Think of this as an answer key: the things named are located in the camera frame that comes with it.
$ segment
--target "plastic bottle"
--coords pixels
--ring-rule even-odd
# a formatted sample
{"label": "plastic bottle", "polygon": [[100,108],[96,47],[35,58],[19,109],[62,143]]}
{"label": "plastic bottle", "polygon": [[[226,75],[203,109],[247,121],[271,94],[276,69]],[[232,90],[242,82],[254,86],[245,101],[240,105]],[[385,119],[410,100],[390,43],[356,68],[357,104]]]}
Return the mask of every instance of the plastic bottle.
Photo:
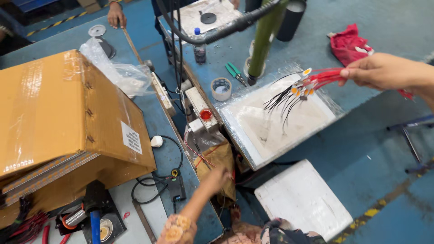
{"label": "plastic bottle", "polygon": [[[194,34],[195,36],[193,37],[193,39],[195,40],[204,39],[204,37],[201,35],[200,28],[195,28]],[[194,59],[196,60],[196,63],[205,64],[205,62],[207,61],[207,50],[205,44],[199,46],[193,45],[193,50],[194,50]]]}

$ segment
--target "floral sleeve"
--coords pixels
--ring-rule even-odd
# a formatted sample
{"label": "floral sleeve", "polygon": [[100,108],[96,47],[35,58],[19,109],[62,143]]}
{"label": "floral sleeve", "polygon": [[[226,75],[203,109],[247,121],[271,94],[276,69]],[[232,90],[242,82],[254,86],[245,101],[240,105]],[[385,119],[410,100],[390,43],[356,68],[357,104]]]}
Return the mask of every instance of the floral sleeve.
{"label": "floral sleeve", "polygon": [[172,214],[167,219],[157,244],[192,244],[196,231],[196,223],[192,223],[189,218]]}

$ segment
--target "red cloth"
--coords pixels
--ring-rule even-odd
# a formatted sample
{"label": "red cloth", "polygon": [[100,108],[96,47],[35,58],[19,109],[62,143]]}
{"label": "red cloth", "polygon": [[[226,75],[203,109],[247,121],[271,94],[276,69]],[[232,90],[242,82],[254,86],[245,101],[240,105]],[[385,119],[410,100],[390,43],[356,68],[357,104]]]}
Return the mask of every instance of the red cloth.
{"label": "red cloth", "polygon": [[367,39],[358,36],[358,29],[355,23],[348,25],[346,30],[330,38],[333,54],[345,67],[356,60],[368,56],[367,53],[361,53],[355,49],[357,46],[366,51],[371,51],[372,48],[366,47],[366,43],[368,43]]}

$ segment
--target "green cylinder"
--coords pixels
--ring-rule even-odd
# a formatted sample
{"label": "green cylinder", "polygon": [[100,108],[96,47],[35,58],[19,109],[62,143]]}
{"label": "green cylinder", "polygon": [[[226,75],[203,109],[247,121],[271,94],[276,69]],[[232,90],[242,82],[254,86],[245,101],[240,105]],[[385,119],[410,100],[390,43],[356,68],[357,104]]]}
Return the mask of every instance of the green cylinder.
{"label": "green cylinder", "polygon": [[[262,0],[262,5],[269,1],[271,0]],[[256,83],[256,79],[261,75],[271,43],[279,32],[289,1],[290,0],[280,1],[269,14],[259,20],[256,29],[255,47],[249,68],[248,82],[251,86]]]}

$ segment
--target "blue handle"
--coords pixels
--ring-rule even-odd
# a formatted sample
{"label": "blue handle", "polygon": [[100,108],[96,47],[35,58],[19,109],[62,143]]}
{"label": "blue handle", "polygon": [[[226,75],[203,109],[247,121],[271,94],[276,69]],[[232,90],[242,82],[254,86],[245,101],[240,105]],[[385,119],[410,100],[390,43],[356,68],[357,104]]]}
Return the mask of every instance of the blue handle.
{"label": "blue handle", "polygon": [[92,226],[92,244],[101,244],[101,237],[100,237],[100,227],[99,227],[99,211],[92,211],[90,213],[90,223]]}

